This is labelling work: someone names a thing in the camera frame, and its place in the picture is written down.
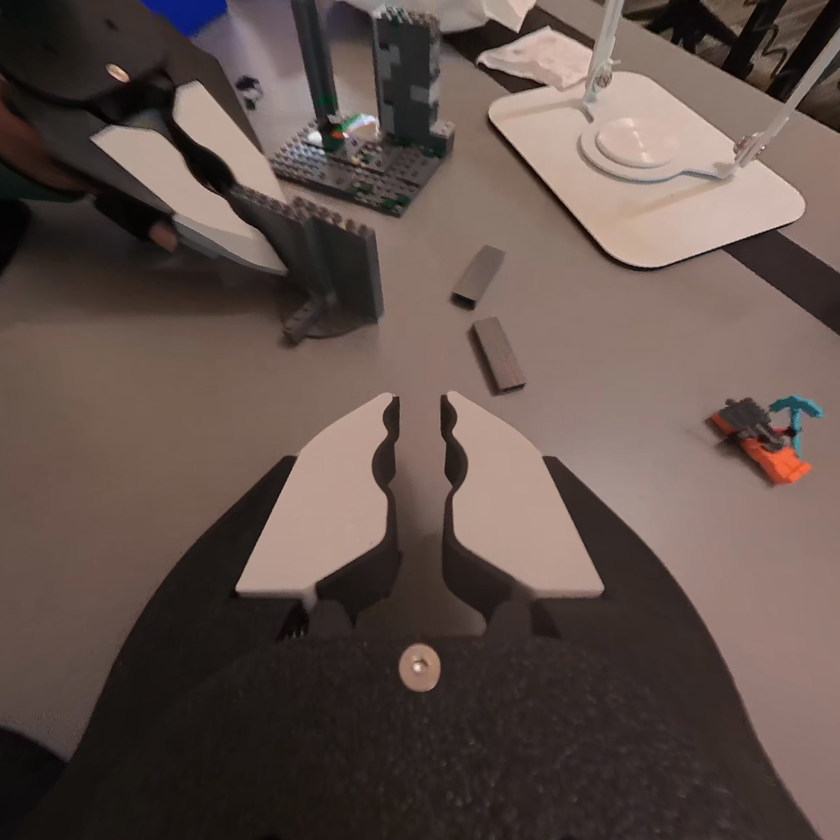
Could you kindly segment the blue object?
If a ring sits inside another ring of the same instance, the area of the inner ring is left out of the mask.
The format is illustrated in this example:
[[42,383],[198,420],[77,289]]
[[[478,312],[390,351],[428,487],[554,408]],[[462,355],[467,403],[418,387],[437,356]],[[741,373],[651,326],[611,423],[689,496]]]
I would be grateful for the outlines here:
[[228,11],[228,1],[142,1],[142,4],[187,37],[193,37]]

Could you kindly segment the orange and teal brick figure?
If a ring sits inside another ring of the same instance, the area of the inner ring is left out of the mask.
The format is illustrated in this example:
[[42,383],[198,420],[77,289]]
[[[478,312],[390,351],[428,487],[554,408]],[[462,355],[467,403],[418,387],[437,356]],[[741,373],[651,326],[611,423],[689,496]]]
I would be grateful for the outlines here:
[[793,394],[765,406],[751,397],[729,398],[707,423],[722,443],[739,448],[773,486],[798,483],[812,471],[802,456],[802,418],[820,419],[823,409]]

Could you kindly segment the white folded paper sheet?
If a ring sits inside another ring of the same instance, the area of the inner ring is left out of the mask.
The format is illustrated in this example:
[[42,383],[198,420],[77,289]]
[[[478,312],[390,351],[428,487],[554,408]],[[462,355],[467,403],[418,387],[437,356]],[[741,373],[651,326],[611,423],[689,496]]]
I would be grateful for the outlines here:
[[484,51],[476,63],[563,91],[585,81],[591,60],[592,49],[547,26]]

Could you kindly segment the grey and green brick build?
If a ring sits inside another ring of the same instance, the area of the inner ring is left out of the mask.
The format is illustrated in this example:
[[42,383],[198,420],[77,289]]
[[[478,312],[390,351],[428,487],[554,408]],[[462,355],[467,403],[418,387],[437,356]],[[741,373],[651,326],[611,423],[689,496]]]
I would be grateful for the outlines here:
[[442,37],[438,19],[402,7],[371,13],[377,113],[342,113],[322,17],[291,2],[314,120],[274,155],[280,179],[380,214],[402,217],[454,148],[438,117]]

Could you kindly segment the grey toy brick wall assembly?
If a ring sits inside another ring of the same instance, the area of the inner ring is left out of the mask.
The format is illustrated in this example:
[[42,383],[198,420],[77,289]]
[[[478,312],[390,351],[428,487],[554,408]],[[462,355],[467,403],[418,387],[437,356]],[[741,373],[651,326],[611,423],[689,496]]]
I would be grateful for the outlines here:
[[320,203],[285,202],[243,185],[226,198],[236,214],[265,236],[292,289],[281,313],[283,339],[334,338],[384,313],[382,275],[372,227]]

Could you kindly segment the black office chair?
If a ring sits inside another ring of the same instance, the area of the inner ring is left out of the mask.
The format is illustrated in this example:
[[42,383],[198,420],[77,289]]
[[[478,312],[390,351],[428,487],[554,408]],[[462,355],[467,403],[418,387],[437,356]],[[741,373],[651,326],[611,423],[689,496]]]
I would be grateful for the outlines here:
[[778,18],[792,2],[741,2],[750,16],[739,31],[731,29],[711,9],[711,2],[655,2],[652,7],[625,12],[632,20],[655,35],[670,32],[670,42],[691,55],[704,38],[710,38],[728,49],[720,68],[729,75],[747,80],[758,57],[777,59],[770,73],[767,93],[777,98],[790,93],[804,75],[805,60],[813,59],[819,49],[838,30],[838,2],[819,2],[821,11],[793,49],[776,46],[780,34]]

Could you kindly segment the long grey toy brick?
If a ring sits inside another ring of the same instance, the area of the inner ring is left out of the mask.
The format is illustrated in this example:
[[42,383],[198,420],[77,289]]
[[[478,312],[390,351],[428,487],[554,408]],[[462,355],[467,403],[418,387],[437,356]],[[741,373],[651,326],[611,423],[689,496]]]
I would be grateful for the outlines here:
[[475,309],[503,265],[506,252],[491,245],[482,246],[453,288],[450,300],[461,308]]
[[501,321],[496,317],[482,318],[472,323],[470,331],[486,366],[493,392],[500,395],[524,388],[526,375]]

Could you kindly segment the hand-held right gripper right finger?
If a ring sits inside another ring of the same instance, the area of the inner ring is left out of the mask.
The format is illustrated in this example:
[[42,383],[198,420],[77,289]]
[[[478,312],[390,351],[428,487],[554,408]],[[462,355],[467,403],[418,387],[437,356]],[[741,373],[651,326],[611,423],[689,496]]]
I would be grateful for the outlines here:
[[600,596],[602,578],[535,445],[458,392],[442,395],[440,410],[451,592],[463,601]]

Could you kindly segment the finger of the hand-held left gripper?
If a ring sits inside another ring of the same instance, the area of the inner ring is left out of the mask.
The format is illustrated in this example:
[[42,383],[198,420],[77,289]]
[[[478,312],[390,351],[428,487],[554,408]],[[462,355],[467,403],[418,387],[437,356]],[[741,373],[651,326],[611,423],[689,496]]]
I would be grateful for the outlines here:
[[240,218],[226,198],[201,184],[162,134],[111,126],[91,140],[171,209],[172,225],[187,245],[253,270],[286,275],[268,239]]
[[172,145],[185,167],[188,205],[226,205],[237,186],[286,200],[258,144],[198,80],[174,89]]

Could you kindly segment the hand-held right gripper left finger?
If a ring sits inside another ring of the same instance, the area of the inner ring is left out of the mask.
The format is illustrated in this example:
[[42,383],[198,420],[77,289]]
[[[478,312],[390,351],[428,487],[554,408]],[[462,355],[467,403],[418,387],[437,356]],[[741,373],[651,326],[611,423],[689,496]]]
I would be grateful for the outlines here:
[[248,557],[240,597],[379,601],[399,568],[400,401],[384,392],[324,428],[294,459]]

